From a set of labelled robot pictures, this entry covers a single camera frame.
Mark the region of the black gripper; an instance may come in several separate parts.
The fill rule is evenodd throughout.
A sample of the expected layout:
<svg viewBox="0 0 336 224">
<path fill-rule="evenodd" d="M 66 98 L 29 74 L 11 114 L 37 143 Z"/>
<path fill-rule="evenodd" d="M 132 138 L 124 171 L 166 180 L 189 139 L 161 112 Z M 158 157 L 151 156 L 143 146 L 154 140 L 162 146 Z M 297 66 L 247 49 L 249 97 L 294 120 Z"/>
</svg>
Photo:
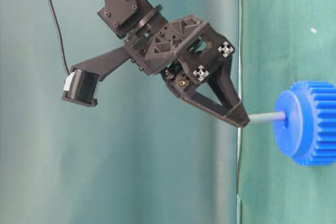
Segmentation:
<svg viewBox="0 0 336 224">
<path fill-rule="evenodd" d="M 230 78 L 235 48 L 209 22 L 189 15 L 148 36 L 134 34 L 123 49 L 147 75 L 160 74 L 182 101 L 237 128 L 249 123 Z M 196 84 L 207 82 L 220 103 L 196 91 Z"/>
</svg>

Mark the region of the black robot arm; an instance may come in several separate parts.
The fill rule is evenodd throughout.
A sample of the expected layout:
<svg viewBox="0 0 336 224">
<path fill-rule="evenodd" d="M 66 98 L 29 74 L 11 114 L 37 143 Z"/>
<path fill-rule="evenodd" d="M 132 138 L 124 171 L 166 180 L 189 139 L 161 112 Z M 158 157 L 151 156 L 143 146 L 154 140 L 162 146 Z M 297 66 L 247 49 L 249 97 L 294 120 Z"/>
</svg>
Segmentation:
<svg viewBox="0 0 336 224">
<path fill-rule="evenodd" d="M 230 79 L 234 46 L 205 20 L 169 22 L 147 0 L 104 0 L 98 14 L 124 40 L 118 49 L 74 65 L 103 80 L 127 60 L 147 75 L 160 74 L 179 99 L 235 127 L 249 117 Z"/>
</svg>

